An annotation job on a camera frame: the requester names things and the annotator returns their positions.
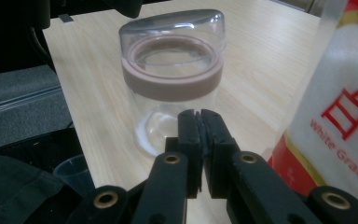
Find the dark green cloth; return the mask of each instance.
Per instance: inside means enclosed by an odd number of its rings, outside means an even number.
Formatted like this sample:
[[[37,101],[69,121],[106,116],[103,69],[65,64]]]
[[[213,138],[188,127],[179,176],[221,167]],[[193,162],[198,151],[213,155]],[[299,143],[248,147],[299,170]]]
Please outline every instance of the dark green cloth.
[[[0,156],[0,223],[24,223],[63,183],[27,163]]]

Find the light wood tabletop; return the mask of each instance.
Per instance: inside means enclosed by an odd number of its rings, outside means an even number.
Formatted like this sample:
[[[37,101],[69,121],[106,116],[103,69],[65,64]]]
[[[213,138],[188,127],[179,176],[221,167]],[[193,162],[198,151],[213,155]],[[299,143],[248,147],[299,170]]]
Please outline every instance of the light wood tabletop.
[[[140,18],[201,8],[222,11],[227,47],[216,96],[241,150],[273,147],[287,106],[306,74],[319,18],[268,0],[172,0],[144,5]],[[147,179],[154,158],[138,146],[121,70],[118,29],[131,19],[115,10],[51,21],[44,31],[96,187],[131,189]],[[188,200],[187,223],[229,223],[224,200],[204,180]]]

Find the gray carpet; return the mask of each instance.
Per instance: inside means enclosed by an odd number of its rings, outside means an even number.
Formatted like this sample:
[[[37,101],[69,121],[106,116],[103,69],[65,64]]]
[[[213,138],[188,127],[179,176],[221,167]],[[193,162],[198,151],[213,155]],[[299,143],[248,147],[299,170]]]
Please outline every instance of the gray carpet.
[[[48,66],[0,74],[0,147],[70,122],[60,82]]]

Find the jar lid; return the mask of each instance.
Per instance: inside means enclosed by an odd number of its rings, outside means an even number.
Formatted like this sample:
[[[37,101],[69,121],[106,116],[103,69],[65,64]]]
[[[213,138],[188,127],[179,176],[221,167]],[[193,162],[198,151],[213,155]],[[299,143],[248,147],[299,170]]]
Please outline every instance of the jar lid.
[[[131,21],[119,30],[127,85],[144,97],[187,101],[213,91],[226,46],[223,14],[190,10]]]

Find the plastic cup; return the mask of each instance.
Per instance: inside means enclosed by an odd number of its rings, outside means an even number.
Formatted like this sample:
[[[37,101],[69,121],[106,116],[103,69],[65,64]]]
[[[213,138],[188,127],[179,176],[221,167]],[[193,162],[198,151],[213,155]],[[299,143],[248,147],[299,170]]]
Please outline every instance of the plastic cup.
[[[95,190],[84,155],[78,155],[60,163],[53,175],[61,179],[81,197]]]

